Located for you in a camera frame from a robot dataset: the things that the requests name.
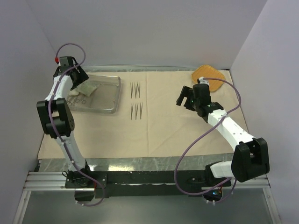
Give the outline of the orange woven bamboo tray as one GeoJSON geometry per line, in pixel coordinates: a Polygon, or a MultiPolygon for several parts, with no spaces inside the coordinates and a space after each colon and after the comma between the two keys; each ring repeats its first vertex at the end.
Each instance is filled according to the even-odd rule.
{"type": "Polygon", "coordinates": [[[191,74],[191,80],[195,84],[198,83],[198,79],[201,77],[208,78],[207,81],[209,82],[210,92],[216,92],[223,85],[223,82],[218,81],[218,79],[226,79],[224,74],[210,65],[202,65],[191,74]]]}

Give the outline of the gauze packet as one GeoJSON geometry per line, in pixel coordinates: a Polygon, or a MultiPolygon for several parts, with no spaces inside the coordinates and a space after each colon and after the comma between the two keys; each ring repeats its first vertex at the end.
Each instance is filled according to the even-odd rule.
{"type": "Polygon", "coordinates": [[[94,91],[97,90],[98,84],[84,82],[77,87],[77,91],[87,97],[89,97],[94,91]]]}
{"type": "Polygon", "coordinates": [[[79,95],[79,92],[78,92],[76,89],[71,90],[71,91],[69,92],[69,96],[78,96],[78,95],[79,95]]]}

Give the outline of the beige cloth wrap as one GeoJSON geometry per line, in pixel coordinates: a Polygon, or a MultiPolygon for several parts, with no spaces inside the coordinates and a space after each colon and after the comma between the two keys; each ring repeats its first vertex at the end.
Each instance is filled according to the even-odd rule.
{"type": "Polygon", "coordinates": [[[232,152],[217,131],[203,137],[211,127],[196,112],[176,105],[182,87],[193,85],[190,71],[117,72],[116,76],[121,78],[121,96],[115,113],[73,112],[75,140],[85,158],[181,156],[192,142],[190,156],[232,152]],[[141,83],[140,98],[130,98],[130,82],[141,83]]]}

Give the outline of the steel mesh instrument tray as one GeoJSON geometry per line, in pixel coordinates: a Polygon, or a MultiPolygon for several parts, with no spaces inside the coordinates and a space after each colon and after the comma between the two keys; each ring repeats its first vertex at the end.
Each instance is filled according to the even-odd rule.
{"type": "Polygon", "coordinates": [[[85,97],[87,103],[69,106],[75,112],[94,112],[102,114],[113,114],[116,112],[121,94],[121,78],[117,76],[89,75],[89,79],[84,82],[98,84],[98,88],[89,97],[79,93],[78,96],[68,98],[85,97]]]}

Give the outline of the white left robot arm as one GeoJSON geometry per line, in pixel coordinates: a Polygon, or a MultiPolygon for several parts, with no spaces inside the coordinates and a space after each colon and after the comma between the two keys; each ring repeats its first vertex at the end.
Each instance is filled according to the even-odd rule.
{"type": "Polygon", "coordinates": [[[44,133],[57,142],[67,159],[65,177],[86,188],[92,184],[93,176],[75,141],[75,122],[66,100],[69,92],[89,77],[72,56],[55,58],[55,61],[58,67],[51,91],[36,107],[44,133]]]}

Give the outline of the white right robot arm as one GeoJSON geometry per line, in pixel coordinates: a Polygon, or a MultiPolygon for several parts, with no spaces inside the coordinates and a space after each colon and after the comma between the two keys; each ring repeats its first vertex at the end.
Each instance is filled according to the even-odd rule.
{"type": "Polygon", "coordinates": [[[216,129],[232,147],[231,161],[219,161],[206,166],[205,182],[215,186],[221,178],[235,178],[245,182],[270,171],[268,144],[242,129],[217,102],[211,101],[209,85],[200,83],[183,86],[176,101],[187,110],[195,111],[206,123],[216,129]]]}

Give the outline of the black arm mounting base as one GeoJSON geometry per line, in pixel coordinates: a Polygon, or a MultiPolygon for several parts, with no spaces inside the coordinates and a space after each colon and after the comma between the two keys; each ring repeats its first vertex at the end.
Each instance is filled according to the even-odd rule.
{"type": "Polygon", "coordinates": [[[214,178],[203,170],[183,170],[176,174],[171,171],[91,171],[89,175],[94,182],[79,172],[64,171],[65,188],[75,190],[75,199],[89,202],[92,199],[119,196],[177,196],[182,193],[176,183],[184,191],[197,193],[202,188],[210,188],[218,183],[229,187],[225,178],[214,178]]]}

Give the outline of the steel surgical scissors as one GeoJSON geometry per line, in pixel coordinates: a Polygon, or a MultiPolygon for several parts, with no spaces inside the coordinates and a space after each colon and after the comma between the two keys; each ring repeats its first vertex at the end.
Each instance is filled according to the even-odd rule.
{"type": "Polygon", "coordinates": [[[68,98],[67,104],[68,104],[68,106],[76,106],[76,101],[77,101],[77,98],[68,98]]]}

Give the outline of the aluminium front frame rail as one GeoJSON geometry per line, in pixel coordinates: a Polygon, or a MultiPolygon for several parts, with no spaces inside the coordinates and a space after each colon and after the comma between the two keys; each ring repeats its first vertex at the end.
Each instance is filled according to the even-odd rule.
{"type": "Polygon", "coordinates": [[[65,187],[66,177],[61,172],[29,172],[26,178],[24,191],[93,191],[92,188],[65,187]]]}

